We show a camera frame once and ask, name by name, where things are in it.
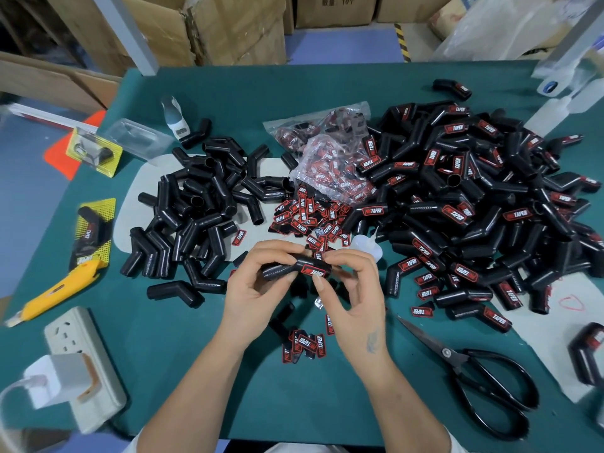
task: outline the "paper sheet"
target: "paper sheet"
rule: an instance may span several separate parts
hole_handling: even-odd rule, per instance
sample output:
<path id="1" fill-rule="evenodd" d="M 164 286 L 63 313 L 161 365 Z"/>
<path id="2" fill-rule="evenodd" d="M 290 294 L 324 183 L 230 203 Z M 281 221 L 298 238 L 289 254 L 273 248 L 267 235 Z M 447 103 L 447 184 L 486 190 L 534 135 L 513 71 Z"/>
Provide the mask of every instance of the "paper sheet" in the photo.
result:
<path id="1" fill-rule="evenodd" d="M 604 295 L 586 275 L 572 274 L 552 285 L 549 315 L 531 312 L 529 296 L 519 297 L 524 307 L 518 310 L 506 311 L 497 298 L 493 304 L 533 348 L 562 392 L 577 403 L 593 387 L 579 382 L 568 345 L 590 322 L 604 324 Z"/>
<path id="2" fill-rule="evenodd" d="M 147 162 L 140 168 L 132 181 L 130 189 L 128 189 L 124 203 L 121 205 L 120 213 L 115 220 L 113 241 L 120 251 L 132 252 L 130 229 L 133 227 L 142 227 L 145 229 L 153 219 L 153 208 L 140 203 L 138 195 L 141 192 L 147 192 L 154 196 L 157 195 L 157 182 L 160 177 L 182 168 L 172 154 L 164 154 L 157 157 L 154 159 L 154 162 L 157 165 L 156 167 Z M 288 167 L 278 158 L 261 159 L 259 168 L 261 176 L 289 176 Z M 262 240 L 287 240 L 288 242 L 306 244 L 306 238 L 296 238 L 293 234 L 283 236 L 268 231 L 273 220 L 275 208 L 278 205 L 278 203 L 264 204 L 261 202 L 260 207 L 265 221 L 259 226 L 254 226 L 249 218 L 247 207 L 238 204 L 238 212 L 232 220 L 237 224 L 239 229 L 243 229 L 247 233 L 239 246 L 231 245 L 235 236 L 225 238 L 227 261 L 232 261 L 241 253 L 251 250 L 256 242 L 261 242 Z M 337 238 L 335 243 L 329 243 L 329 246 L 334 249 L 341 249 L 342 241 Z"/>

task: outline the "yellow and black striped tape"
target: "yellow and black striped tape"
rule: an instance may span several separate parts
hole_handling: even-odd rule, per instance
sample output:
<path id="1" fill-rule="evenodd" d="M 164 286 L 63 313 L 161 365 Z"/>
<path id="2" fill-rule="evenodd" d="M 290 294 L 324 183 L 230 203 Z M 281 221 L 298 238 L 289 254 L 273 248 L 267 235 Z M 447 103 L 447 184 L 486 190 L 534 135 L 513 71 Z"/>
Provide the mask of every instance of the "yellow and black striped tape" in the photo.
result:
<path id="1" fill-rule="evenodd" d="M 394 24 L 394 29 L 396 31 L 396 36 L 399 39 L 400 51 L 403 54 L 403 59 L 405 62 L 411 61 L 411 55 L 409 55 L 409 49 L 407 49 L 407 43 L 405 41 L 405 36 L 403 35 L 403 29 L 400 27 L 400 23 Z"/>

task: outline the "blue floor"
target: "blue floor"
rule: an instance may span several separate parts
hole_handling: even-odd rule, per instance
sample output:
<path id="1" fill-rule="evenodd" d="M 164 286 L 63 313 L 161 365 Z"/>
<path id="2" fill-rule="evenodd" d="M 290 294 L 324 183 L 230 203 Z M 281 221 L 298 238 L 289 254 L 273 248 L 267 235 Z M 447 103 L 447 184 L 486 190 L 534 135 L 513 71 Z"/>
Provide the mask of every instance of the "blue floor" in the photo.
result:
<path id="1" fill-rule="evenodd" d="M 403 62 L 394 29 L 385 25 L 296 31 L 286 37 L 290 64 Z M 19 103 L 83 120 L 85 115 L 49 104 Z M 43 153 L 66 132 L 8 115 L 0 124 L 0 298 L 11 295 L 60 202 L 68 180 L 43 159 Z M 74 434 L 57 453 L 118 453 L 127 442 L 109 434 Z M 226 442 L 219 444 L 221 453 Z"/>

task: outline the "power socket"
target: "power socket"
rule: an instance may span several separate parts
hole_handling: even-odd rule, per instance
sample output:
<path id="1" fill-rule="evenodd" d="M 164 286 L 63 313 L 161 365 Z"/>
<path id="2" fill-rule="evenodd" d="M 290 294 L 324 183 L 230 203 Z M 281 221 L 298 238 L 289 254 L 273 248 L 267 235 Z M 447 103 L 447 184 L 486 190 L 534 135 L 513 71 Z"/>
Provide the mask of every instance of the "power socket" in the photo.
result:
<path id="1" fill-rule="evenodd" d="M 70 402 L 82 434 L 90 434 L 124 408 L 126 394 L 88 310 L 74 307 L 44 328 L 51 354 L 85 353 L 98 375 L 98 384 L 85 397 Z"/>

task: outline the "fingernail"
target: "fingernail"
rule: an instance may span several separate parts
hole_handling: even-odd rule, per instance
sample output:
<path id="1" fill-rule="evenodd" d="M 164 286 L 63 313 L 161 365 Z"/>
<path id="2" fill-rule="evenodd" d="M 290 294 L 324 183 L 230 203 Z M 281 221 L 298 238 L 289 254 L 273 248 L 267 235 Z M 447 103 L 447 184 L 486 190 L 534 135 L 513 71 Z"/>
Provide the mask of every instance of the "fingernail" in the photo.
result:
<path id="1" fill-rule="evenodd" d="M 323 284 L 323 277 L 321 277 L 321 276 L 319 276 L 317 274 L 314 274 L 312 276 L 312 281 L 313 281 L 313 283 L 315 283 L 315 288 L 318 291 L 322 291 L 324 289 L 325 285 Z"/>

